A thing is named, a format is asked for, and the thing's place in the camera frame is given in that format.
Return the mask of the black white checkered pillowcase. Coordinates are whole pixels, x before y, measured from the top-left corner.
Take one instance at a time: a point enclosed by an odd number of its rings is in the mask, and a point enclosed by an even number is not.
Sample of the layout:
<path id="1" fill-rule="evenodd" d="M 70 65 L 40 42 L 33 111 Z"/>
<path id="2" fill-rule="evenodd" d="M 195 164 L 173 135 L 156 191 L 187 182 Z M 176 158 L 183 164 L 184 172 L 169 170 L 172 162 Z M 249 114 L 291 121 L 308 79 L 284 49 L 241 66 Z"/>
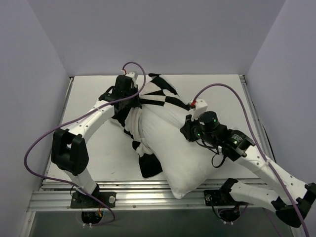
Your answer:
<path id="1" fill-rule="evenodd" d="M 183 102 L 175 87 L 161 74 L 149 74 L 151 80 L 139 94 L 140 106 L 124 108 L 113 116 L 111 123 L 120 126 L 132 139 L 132 147 L 138 154 L 138 162 L 143 178 L 150 178 L 162 172 L 159 159 L 145 139 L 145 126 L 148 121 L 145 110 L 150 110 L 162 120 L 177 128 L 184 125 L 190 106 Z"/>

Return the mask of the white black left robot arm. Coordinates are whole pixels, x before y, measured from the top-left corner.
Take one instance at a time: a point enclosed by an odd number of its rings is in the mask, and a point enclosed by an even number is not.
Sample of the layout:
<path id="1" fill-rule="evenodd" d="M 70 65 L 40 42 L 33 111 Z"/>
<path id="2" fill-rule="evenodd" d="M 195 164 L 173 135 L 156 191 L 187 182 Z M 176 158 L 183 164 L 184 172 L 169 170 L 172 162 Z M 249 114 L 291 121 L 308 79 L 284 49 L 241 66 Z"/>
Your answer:
<path id="1" fill-rule="evenodd" d="M 88 116 L 66 129 L 57 129 L 53 134 L 51 161 L 84 191 L 81 200 L 88 207 L 96 206 L 100 195 L 95 191 L 97 184 L 87 169 L 86 143 L 107 120 L 139 105 L 137 96 L 130 97 L 138 92 L 136 80 L 136 72 L 119 75 L 115 85 L 99 96 Z"/>

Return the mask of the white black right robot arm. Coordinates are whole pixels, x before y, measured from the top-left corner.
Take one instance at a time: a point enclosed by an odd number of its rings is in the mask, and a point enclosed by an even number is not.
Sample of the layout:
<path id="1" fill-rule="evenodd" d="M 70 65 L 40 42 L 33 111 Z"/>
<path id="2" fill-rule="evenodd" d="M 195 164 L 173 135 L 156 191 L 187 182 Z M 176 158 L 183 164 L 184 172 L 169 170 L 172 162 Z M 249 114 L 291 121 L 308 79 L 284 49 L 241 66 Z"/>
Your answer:
<path id="1" fill-rule="evenodd" d="M 247 185 L 229 178 L 219 189 L 223 203 L 246 202 L 268 209 L 285 224 L 302 225 L 316 199 L 315 183 L 307 184 L 290 175 L 273 160 L 260 154 L 259 147 L 246 134 L 228 129 L 213 111 L 202 113 L 197 119 L 187 115 L 180 129 L 190 141 L 202 140 L 228 158 L 255 174 L 268 189 Z"/>

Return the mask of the white pillow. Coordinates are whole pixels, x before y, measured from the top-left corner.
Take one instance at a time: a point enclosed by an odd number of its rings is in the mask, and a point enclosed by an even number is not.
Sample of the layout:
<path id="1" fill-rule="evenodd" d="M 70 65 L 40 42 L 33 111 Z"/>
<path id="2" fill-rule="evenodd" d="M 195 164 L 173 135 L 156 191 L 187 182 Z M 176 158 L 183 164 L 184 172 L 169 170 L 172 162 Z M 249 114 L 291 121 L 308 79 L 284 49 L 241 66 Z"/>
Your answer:
<path id="1" fill-rule="evenodd" d="M 211 163 L 212 152 L 180 132 L 189 114 L 175 106 L 144 105 L 139 118 L 142 138 L 161 163 L 175 198 L 183 198 L 219 171 Z"/>

